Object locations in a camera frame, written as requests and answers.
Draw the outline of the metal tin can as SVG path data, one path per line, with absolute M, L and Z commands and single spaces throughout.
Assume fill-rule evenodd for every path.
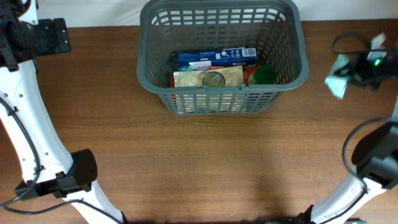
M 225 78 L 220 72 L 208 72 L 202 80 L 202 85 L 207 87 L 225 86 Z

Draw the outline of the grey plastic laundry basket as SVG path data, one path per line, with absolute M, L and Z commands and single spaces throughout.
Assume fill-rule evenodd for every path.
M 174 88 L 183 50 L 253 48 L 277 72 L 271 85 Z M 299 10 L 291 0 L 149 1 L 141 10 L 137 79 L 175 114 L 260 113 L 309 72 Z

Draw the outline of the mint green wipes packet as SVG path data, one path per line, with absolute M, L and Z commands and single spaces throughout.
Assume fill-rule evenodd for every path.
M 348 84 L 348 68 L 349 58 L 346 55 L 339 55 L 325 79 L 325 84 L 331 93 L 340 100 L 343 99 Z

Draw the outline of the green lid jar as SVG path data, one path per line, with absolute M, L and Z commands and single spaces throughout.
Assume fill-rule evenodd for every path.
M 270 65 L 261 65 L 248 77 L 248 85 L 272 85 L 277 81 L 277 72 Z

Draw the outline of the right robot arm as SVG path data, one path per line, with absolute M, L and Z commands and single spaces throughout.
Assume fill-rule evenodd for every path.
M 370 86 L 397 77 L 396 50 L 369 50 L 352 61 L 341 52 L 325 83 L 342 98 L 346 86 Z M 372 198 L 397 186 L 397 116 L 365 121 L 350 132 L 341 150 L 348 176 L 323 201 L 300 213 L 293 223 L 346 223 Z

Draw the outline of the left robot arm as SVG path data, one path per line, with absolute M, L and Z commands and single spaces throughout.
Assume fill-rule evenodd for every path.
M 71 51 L 64 19 L 39 19 L 36 1 L 1 2 L 1 122 L 22 169 L 16 201 L 51 194 L 88 223 L 126 223 L 105 196 L 89 149 L 69 152 L 40 94 L 36 59 Z

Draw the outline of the orange spaghetti packet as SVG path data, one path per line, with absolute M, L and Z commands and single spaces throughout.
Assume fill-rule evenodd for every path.
M 211 67 L 210 70 L 226 68 L 226 67 Z M 248 84 L 248 77 L 258 68 L 256 65 L 243 66 L 243 77 L 244 84 Z M 171 87 L 174 87 L 174 75 L 171 78 Z M 184 95 L 185 108 L 188 112 L 193 112 L 194 109 L 198 109 L 200 111 L 215 111 L 222 110 L 226 111 L 229 108 L 229 104 L 232 100 L 231 93 L 221 94 L 210 94 L 206 95 L 197 95 L 194 97 L 193 95 Z

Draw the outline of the beige grain bag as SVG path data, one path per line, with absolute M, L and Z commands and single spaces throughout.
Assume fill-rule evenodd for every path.
M 204 86 L 202 85 L 202 80 L 208 72 L 220 72 L 225 78 L 225 86 L 240 86 L 244 84 L 243 67 L 235 66 L 214 70 L 174 72 L 174 87 Z

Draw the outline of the blue tissue box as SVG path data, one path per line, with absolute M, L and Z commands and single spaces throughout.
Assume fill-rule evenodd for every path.
M 181 70 L 209 70 L 211 67 L 252 65 L 257 61 L 258 55 L 255 48 L 241 47 L 177 52 L 178 67 Z

